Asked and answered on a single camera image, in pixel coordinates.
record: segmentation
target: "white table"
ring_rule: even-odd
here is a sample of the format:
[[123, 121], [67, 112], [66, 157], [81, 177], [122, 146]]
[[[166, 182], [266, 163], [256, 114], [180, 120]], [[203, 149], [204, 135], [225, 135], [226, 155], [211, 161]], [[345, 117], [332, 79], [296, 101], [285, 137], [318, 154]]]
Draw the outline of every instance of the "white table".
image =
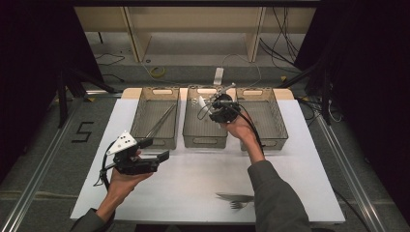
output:
[[[131, 129], [137, 104], [138, 100], [116, 102], [72, 219], [80, 218], [89, 208], [98, 208], [102, 202], [105, 187], [93, 185], [99, 176], [103, 153], [121, 132]], [[298, 193], [311, 222], [345, 222], [300, 106], [294, 100], [278, 101], [278, 105], [289, 138], [281, 151], [266, 152], [267, 160]], [[185, 106], [186, 101], [181, 101], [177, 149], [170, 152], [169, 160], [160, 165], [157, 173], [135, 188], [117, 209], [116, 219], [158, 224], [254, 223], [253, 203], [232, 210], [228, 201], [215, 195], [215, 192], [253, 194], [247, 153], [240, 150], [239, 140], [231, 135], [223, 150], [187, 149], [182, 135]]]

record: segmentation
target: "knife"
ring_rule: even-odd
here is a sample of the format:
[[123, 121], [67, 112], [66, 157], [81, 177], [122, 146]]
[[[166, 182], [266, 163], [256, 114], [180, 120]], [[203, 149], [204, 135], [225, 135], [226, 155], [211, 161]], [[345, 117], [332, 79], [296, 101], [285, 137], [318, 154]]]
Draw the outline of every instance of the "knife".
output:
[[230, 201], [239, 201], [239, 202], [250, 202], [253, 201], [254, 196], [252, 195], [243, 195], [243, 194], [236, 194], [236, 193], [227, 193], [227, 192], [216, 192], [216, 195], [230, 200]]

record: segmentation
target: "human arm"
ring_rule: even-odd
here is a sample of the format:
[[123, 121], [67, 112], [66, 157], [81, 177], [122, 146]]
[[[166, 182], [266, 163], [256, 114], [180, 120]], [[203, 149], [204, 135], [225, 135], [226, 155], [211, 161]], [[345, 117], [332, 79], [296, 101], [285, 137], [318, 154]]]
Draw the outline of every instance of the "human arm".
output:
[[125, 175], [113, 168], [108, 193], [98, 210], [90, 209], [73, 226], [73, 232], [105, 231], [114, 218], [114, 212], [125, 198], [141, 181], [152, 176], [153, 173], [140, 175]]
[[221, 125], [239, 138], [249, 153], [248, 173], [255, 192], [256, 231], [310, 231], [308, 215], [299, 196], [265, 159], [248, 122], [239, 116], [234, 122]]

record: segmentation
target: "gray carpet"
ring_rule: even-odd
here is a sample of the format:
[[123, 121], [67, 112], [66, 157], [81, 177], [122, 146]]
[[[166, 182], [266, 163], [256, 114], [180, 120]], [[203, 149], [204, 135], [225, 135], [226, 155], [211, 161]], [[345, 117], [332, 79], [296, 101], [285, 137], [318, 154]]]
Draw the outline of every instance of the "gray carpet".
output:
[[[105, 76], [107, 84], [117, 88], [161, 86], [169, 83], [154, 81], [147, 75], [142, 67], [103, 67], [102, 73], [111, 73], [124, 78], [120, 82], [112, 76]], [[256, 86], [277, 86], [280, 84], [279, 76], [282, 71], [275, 68], [261, 68], [264, 77]], [[215, 67], [166, 67], [166, 75], [161, 80], [186, 83], [193, 79], [196, 84], [211, 84], [215, 75]], [[226, 68], [223, 84], [235, 81], [239, 86], [248, 86], [258, 79], [257, 69], [250, 68]], [[97, 89], [90, 84], [84, 84], [88, 89]], [[292, 86], [295, 97], [303, 96], [305, 82]], [[40, 191], [59, 194], [58, 198], [49, 195], [38, 195], [31, 204], [18, 231], [68, 231], [73, 222], [70, 220], [70, 211], [73, 209], [76, 197], [83, 185], [94, 155], [100, 144], [105, 126], [108, 122], [116, 99], [96, 98], [94, 101], [83, 102], [73, 118], [72, 126], [64, 139], [63, 144], [47, 171], [40, 186]], [[309, 111], [301, 106], [308, 118]], [[84, 134], [76, 134], [81, 122], [94, 122], [92, 125], [84, 125], [84, 131], [90, 131], [91, 135], [87, 142], [72, 143], [73, 140], [85, 138]], [[332, 150], [323, 136], [317, 120], [307, 121], [314, 144], [322, 159], [325, 170], [332, 186], [337, 189], [348, 201], [360, 212], [356, 201], [350, 191], [340, 168], [335, 160]], [[18, 199], [18, 193], [24, 190], [31, 178], [37, 164], [58, 126], [58, 104], [54, 103], [43, 124], [36, 133], [33, 142], [28, 147], [27, 154], [22, 156], [13, 167], [9, 176], [0, 186], [0, 221], [5, 221], [8, 212]], [[410, 231], [401, 214], [392, 202], [389, 194], [380, 184], [371, 166], [365, 162], [360, 146], [354, 134], [349, 129], [347, 122], [333, 123], [332, 128], [337, 134], [340, 144], [353, 164], [360, 180], [362, 181], [370, 199], [376, 205], [382, 221], [388, 231]], [[346, 222], [341, 225], [314, 225], [314, 227], [326, 227], [337, 232], [365, 231], [364, 227], [344, 202], [339, 199], [340, 207], [346, 214]], [[134, 225], [116, 223], [113, 231], [133, 231]]]

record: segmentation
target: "table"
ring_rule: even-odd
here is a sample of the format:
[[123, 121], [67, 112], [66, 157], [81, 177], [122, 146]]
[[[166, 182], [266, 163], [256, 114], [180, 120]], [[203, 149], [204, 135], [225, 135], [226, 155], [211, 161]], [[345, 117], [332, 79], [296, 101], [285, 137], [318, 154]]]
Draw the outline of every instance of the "table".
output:
[[[93, 187], [101, 169], [103, 153], [122, 131], [129, 131], [138, 104], [138, 90], [125, 91], [116, 102], [90, 172], [77, 199], [72, 219], [83, 216], [90, 207], [98, 208], [106, 190]], [[181, 89], [177, 148], [160, 165], [159, 171], [140, 183], [117, 209], [116, 219], [135, 223], [166, 224], [251, 224], [255, 222], [253, 203], [232, 210], [215, 192], [253, 194], [246, 152], [239, 140], [229, 135], [225, 149], [188, 149], [182, 127], [187, 89]], [[266, 158], [300, 196], [311, 222], [342, 223], [343, 213], [333, 194], [318, 157], [302, 111], [290, 91], [278, 100], [289, 138], [281, 151], [268, 151]]]

